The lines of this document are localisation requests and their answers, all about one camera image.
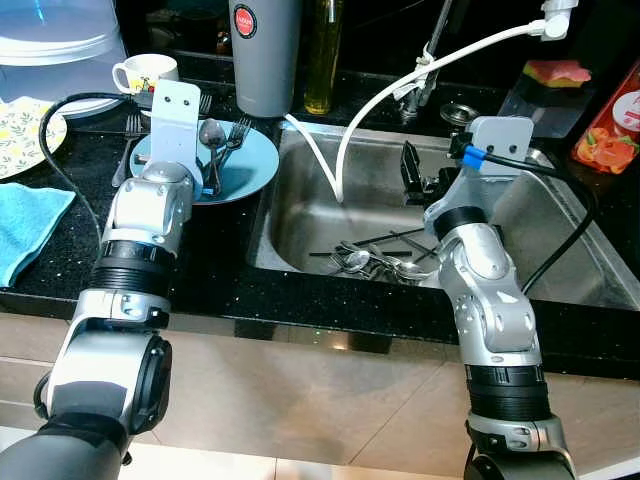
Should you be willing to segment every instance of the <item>white cable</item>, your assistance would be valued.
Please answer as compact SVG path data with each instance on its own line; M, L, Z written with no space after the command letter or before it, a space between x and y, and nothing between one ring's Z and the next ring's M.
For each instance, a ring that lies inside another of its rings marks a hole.
M324 158L324 155L322 155L322 152L318 148L318 144L309 133L309 130L307 130L306 127L290 113L287 113L284 118L287 119L287 121L302 134L304 139L311 147L313 154L316 156L316 158L318 159L318 163L320 163L320 166L322 167L322 171L324 172L325 177L327 177L327 180L329 181L329 185L331 185L331 189L333 190L333 194L335 195L336 200L338 200L336 179L334 178L333 173L331 172L331 169L329 168L329 165Z
M408 75L405 75L400 80L395 81L387 88L378 93L375 97L373 97L367 104L362 107L362 109L356 114L356 116L351 120L351 123L347 127L347 130L344 132L342 136L342 141L340 142L340 148L338 149L338 158L336 160L336 200L339 203L342 203L344 200L344 191L343 191L343 183L342 176L344 172L344 157L347 152L347 145L349 144L349 140L353 135L353 132L358 127L362 119L382 100L384 100L388 95L391 95L394 90L404 86L409 82L413 82L421 75L425 75L434 70L444 67L445 65L450 64L451 62L455 62L462 57L466 57L470 53L476 52L482 48L488 47L494 43L500 42L502 40L506 40L507 38L517 37L519 35L542 35L545 29L546 22L544 20L535 20L527 25L521 25L519 27L510 28L508 30L504 30L502 32L498 32L494 35L491 35L487 38L479 40L471 45L468 45L456 52L453 52L446 57L442 57L429 65L425 65L422 68L416 69Z

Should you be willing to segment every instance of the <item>black countertop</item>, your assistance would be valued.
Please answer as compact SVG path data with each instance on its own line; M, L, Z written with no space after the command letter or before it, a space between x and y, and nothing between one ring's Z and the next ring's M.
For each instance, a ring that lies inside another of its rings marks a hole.
M201 73L198 65L204 61L183 58L180 63L183 78L202 78L197 73ZM208 75L209 81L198 83L214 95L212 116L221 120L237 118L240 112L235 106L233 84L229 83L232 70L228 62L214 61L207 66L214 73ZM366 99L388 83L385 77L344 73L339 75L336 86L338 107L330 115L318 118L302 112L300 98L294 102L297 107L294 114L301 120L344 125ZM502 100L499 93L442 85L431 101L440 105L443 101L465 99L482 113L492 114ZM58 161L94 205L101 221L106 219L114 194L110 179L124 148L121 132L128 108L123 105L72 122L71 132L56 153ZM389 100L362 127L431 135L448 135L451 131L437 110L425 112L417 124L403 126L395 104ZM256 128L277 141L276 121L259 121ZM556 150L562 155L562 146ZM634 232L638 230L638 202L634 197L634 194L637 197L638 183L634 183L637 169L617 181L592 175L586 169L578 168L576 173L599 191L605 212L599 224L638 275L637 234L630 242L625 233L632 225ZM46 164L7 181L66 189ZM194 207L184 231L170 292L174 311L457 343L451 306L440 290L250 266L246 255L260 196L258 192L227 205ZM2 289L0 305L9 312L70 318L75 299L86 287L95 245L89 216L76 201L40 256L19 276L15 287ZM532 304L546 370L640 378L637 348L640 313L536 300Z

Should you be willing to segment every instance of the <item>stainless steel sink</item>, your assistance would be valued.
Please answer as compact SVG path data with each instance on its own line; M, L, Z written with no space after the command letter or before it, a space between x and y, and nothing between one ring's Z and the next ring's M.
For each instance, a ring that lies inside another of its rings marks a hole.
M307 127L331 164L344 129ZM250 263L266 269L329 274L335 265L310 253L331 252L340 240L358 241L390 230L421 227L422 208L404 206L399 162L405 140L417 148L423 175L436 176L440 168L453 166L445 155L448 139L359 130L349 147L345 202L339 205L302 136L284 124L280 170L262 197ZM551 165L540 151L531 150L529 156L539 164ZM498 204L491 222L501 226L506 249L524 281L583 215L582 205L562 182L523 173ZM437 244L435 237L424 232L409 238L427 247ZM411 251L414 260L420 255L397 239L378 245L383 250ZM420 265L426 271L437 268L429 257ZM640 282L595 224L529 294L542 300L640 310Z

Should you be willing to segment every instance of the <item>glass bottle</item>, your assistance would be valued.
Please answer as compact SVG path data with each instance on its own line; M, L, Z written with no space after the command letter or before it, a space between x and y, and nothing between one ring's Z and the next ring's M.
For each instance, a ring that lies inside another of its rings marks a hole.
M336 75L344 0L316 0L304 108L316 115L329 112Z

